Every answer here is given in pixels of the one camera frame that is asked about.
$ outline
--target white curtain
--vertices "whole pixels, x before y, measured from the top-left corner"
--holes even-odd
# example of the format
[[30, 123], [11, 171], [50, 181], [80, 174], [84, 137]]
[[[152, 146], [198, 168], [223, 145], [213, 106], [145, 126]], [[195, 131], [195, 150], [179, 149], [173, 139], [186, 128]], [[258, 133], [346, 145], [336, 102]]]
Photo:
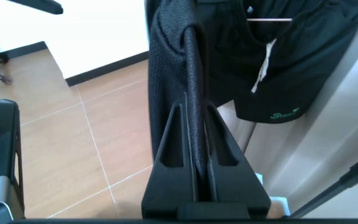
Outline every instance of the white curtain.
[[[219, 108], [270, 196], [287, 197], [294, 212], [358, 161], [358, 32], [309, 111], [283, 124], [236, 118], [232, 102]], [[308, 214], [358, 217], [358, 186]]]

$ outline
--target grout line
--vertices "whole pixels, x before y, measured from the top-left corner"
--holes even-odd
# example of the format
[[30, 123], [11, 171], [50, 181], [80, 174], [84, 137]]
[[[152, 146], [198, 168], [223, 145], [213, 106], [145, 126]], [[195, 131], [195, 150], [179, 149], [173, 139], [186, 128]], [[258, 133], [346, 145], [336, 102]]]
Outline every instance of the grout line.
[[52, 218], [52, 217], [54, 217], [55, 215], [58, 215], [58, 214], [60, 214], [60, 213], [64, 212], [65, 210], [67, 210], [67, 209], [69, 209], [69, 208], [71, 208], [71, 207], [74, 207], [75, 205], [78, 205], [79, 203], [81, 203], [81, 202], [83, 202], [83, 201], [85, 201], [85, 200], [87, 200], [87, 199], [89, 199], [89, 198], [91, 198], [91, 197], [93, 197], [93, 196], [97, 195], [98, 193], [101, 193], [101, 192], [105, 191], [106, 189], [107, 189], [107, 187], [106, 187], [105, 189], [103, 189], [103, 190], [100, 190], [100, 191], [96, 192], [96, 193], [95, 193], [95, 194], [93, 194], [93, 195], [90, 195], [90, 196], [88, 196], [88, 197], [84, 198], [83, 200], [80, 200], [80, 201], [79, 201], [79, 202], [77, 202], [77, 203], [74, 203], [73, 205], [70, 205], [69, 207], [67, 207], [67, 208], [63, 209], [62, 211], [57, 212], [57, 213], [55, 213], [55, 214], [53, 214], [53, 215], [49, 216], [48, 218]]
[[81, 104], [81, 103], [76, 103], [76, 104], [71, 105], [71, 106], [69, 106], [69, 107], [66, 107], [66, 108], [64, 108], [64, 109], [61, 109], [61, 110], [55, 111], [55, 112], [50, 113], [50, 114], [48, 114], [48, 115], [45, 115], [45, 116], [42, 116], [42, 117], [40, 117], [40, 118], [34, 119], [34, 120], [32, 120], [32, 121], [26, 122], [26, 123], [24, 123], [24, 124], [21, 124], [21, 125], [20, 125], [20, 127], [21, 127], [21, 126], [23, 126], [23, 125], [29, 124], [29, 123], [31, 123], [31, 122], [38, 121], [38, 120], [40, 120], [40, 119], [42, 119], [42, 118], [46, 118], [46, 117], [48, 117], [48, 116], [50, 116], [50, 115], [53, 115], [53, 114], [56, 114], [56, 113], [62, 112], [63, 110], [70, 109], [70, 108], [72, 108], [72, 107], [74, 107], [74, 106], [78, 106], [78, 105], [80, 105], [80, 104]]
[[90, 124], [90, 121], [89, 121], [89, 119], [88, 119], [88, 115], [86, 114], [84, 102], [83, 102], [83, 100], [82, 100], [82, 97], [81, 97], [81, 95], [80, 95], [80, 91], [79, 91], [78, 88], [77, 88], [77, 92], [78, 92], [78, 95], [80, 96], [82, 109], [84, 110], [86, 122], [88, 123], [89, 131], [91, 132], [91, 136], [92, 136], [92, 140], [93, 140], [94, 147], [96, 148], [96, 152], [98, 153], [99, 161], [100, 161], [100, 164], [101, 164], [101, 166], [102, 166], [102, 170], [103, 170], [103, 173], [104, 173], [104, 177], [106, 178], [106, 183], [107, 183], [107, 186], [108, 186], [108, 188], [109, 188], [112, 201], [114, 202], [114, 208], [116, 209], [116, 212], [117, 212], [117, 214], [118, 214], [118, 210], [117, 210], [117, 207], [116, 207], [116, 200], [114, 199], [114, 196], [112, 196], [112, 192], [111, 192], [110, 184], [109, 184], [109, 179], [107, 178], [106, 170], [104, 170], [102, 158], [100, 157], [99, 149], [98, 149], [98, 146], [96, 145], [96, 140], [94, 139], [94, 136], [93, 136], [93, 132], [92, 132], [92, 129], [91, 129], [91, 124]]
[[138, 171], [138, 172], [136, 172], [135, 174], [132, 174], [132, 175], [129, 175], [129, 176], [125, 177], [124, 179], [120, 180], [119, 182], [117, 182], [117, 183], [111, 185], [110, 188], [111, 188], [111, 187], [114, 187], [115, 185], [117, 185], [117, 184], [119, 184], [119, 183], [121, 183], [121, 182], [123, 182], [123, 181], [125, 181], [125, 180], [127, 180], [127, 179], [129, 179], [129, 178], [131, 178], [131, 177], [133, 177], [133, 176], [135, 176], [135, 175], [137, 175], [137, 174], [140, 174], [141, 172], [147, 170], [148, 168], [150, 168], [150, 167], [152, 167], [152, 166], [153, 166], [153, 165], [149, 165], [148, 167], [142, 169], [141, 171]]
[[126, 85], [120, 86], [120, 87], [115, 88], [115, 89], [113, 89], [113, 90], [110, 90], [110, 91], [107, 91], [107, 92], [105, 92], [105, 93], [102, 93], [102, 94], [100, 94], [100, 95], [98, 95], [98, 96], [94, 96], [94, 97], [92, 97], [92, 98], [89, 98], [89, 99], [87, 99], [87, 100], [85, 100], [85, 101], [82, 101], [82, 99], [81, 99], [81, 101], [82, 101], [82, 102], [87, 102], [87, 101], [89, 101], [89, 100], [93, 100], [93, 99], [102, 97], [102, 96], [104, 96], [104, 95], [107, 95], [107, 94], [109, 94], [109, 93], [112, 93], [112, 92], [114, 92], [114, 91], [120, 90], [120, 89], [125, 88], [125, 87], [129, 87], [129, 86], [131, 86], [131, 85], [133, 85], [133, 84], [139, 83], [139, 82], [144, 81], [144, 80], [147, 80], [147, 78], [142, 78], [142, 79], [140, 79], [140, 80], [137, 80], [136, 82], [133, 82], [133, 83], [130, 83], [130, 84], [126, 84]]

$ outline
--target black metal pole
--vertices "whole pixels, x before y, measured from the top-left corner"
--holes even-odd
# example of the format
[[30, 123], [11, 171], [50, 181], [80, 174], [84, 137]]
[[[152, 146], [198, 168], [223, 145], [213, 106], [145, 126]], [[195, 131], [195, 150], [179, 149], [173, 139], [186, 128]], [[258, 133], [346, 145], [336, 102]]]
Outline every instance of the black metal pole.
[[301, 218], [328, 200], [337, 196], [346, 189], [358, 184], [358, 163], [354, 164], [350, 171], [343, 175], [337, 182], [309, 201], [306, 205], [295, 211], [290, 218]]

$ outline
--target clothing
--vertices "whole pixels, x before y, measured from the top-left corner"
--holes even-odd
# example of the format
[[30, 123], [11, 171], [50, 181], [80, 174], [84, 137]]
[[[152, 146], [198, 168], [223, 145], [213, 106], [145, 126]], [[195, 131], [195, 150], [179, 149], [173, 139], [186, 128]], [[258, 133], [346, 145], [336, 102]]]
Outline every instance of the clothing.
[[260, 123], [303, 115], [358, 28], [358, 0], [199, 0], [198, 12], [208, 38], [212, 102], [234, 100], [237, 117]]
[[[293, 20], [247, 22], [253, 17]], [[201, 79], [208, 82], [209, 99], [216, 106], [234, 100], [241, 119], [283, 123], [299, 118], [351, 43], [358, 0], [199, 0], [197, 7], [192, 0], [149, 0], [147, 20], [155, 157], [173, 102], [185, 96], [200, 100]], [[197, 47], [201, 57], [190, 59], [188, 53]], [[203, 77], [189, 82], [190, 70]], [[190, 108], [189, 122], [195, 124], [191, 143], [202, 148], [200, 106]]]

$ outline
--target beige floor tile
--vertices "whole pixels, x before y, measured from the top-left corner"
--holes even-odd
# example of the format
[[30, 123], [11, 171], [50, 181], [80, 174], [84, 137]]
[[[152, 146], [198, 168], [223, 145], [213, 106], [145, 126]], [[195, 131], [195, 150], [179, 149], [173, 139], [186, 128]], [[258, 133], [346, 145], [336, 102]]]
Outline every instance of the beige floor tile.
[[110, 190], [106, 189], [52, 218], [118, 218]]
[[85, 102], [110, 185], [152, 164], [147, 105], [146, 80]]
[[49, 217], [108, 186], [81, 105], [21, 134], [26, 217]]
[[111, 187], [120, 218], [142, 218], [143, 194], [153, 167]]
[[78, 85], [83, 100], [102, 95], [122, 86], [147, 78], [149, 61], [122, 68]]
[[27, 123], [80, 102], [76, 86], [69, 87], [48, 50], [10, 60], [0, 72], [14, 83], [0, 81], [0, 99], [19, 104], [21, 123]]

